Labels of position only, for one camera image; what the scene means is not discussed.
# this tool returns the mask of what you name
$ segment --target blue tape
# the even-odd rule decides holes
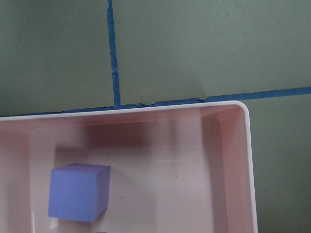
[[[121,108],[120,83],[119,83],[119,73],[118,73],[118,60],[117,60],[117,54],[116,54],[116,38],[115,38],[115,26],[114,26],[114,21],[113,21],[112,0],[108,0],[107,22],[108,22],[108,35],[109,35],[111,69],[112,69],[114,103],[115,103],[115,108],[120,109]]]
[[[207,102],[218,102],[226,100],[255,100],[263,98],[273,98],[273,97],[282,97],[282,96],[297,96],[311,94],[311,87],[302,87],[302,88],[292,88],[292,89],[283,89],[283,90],[273,90],[273,91],[259,91],[253,93],[241,93],[234,95],[223,95],[223,96],[211,96],[207,97]]]

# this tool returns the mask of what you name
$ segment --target pink tray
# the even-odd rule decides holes
[[[0,118],[0,227],[17,233],[257,233],[238,101]],[[50,172],[111,166],[95,222],[48,217]]]

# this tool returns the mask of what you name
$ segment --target pink surface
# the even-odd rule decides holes
[[[18,178],[20,225],[33,232],[257,232],[249,118],[239,102],[4,117],[2,132],[23,136],[0,140],[1,170],[16,161],[23,169],[3,174],[0,193]],[[47,217],[50,170],[70,163],[111,166],[109,207],[94,223]],[[0,210],[5,232],[16,232],[9,218],[19,208],[11,201]]]

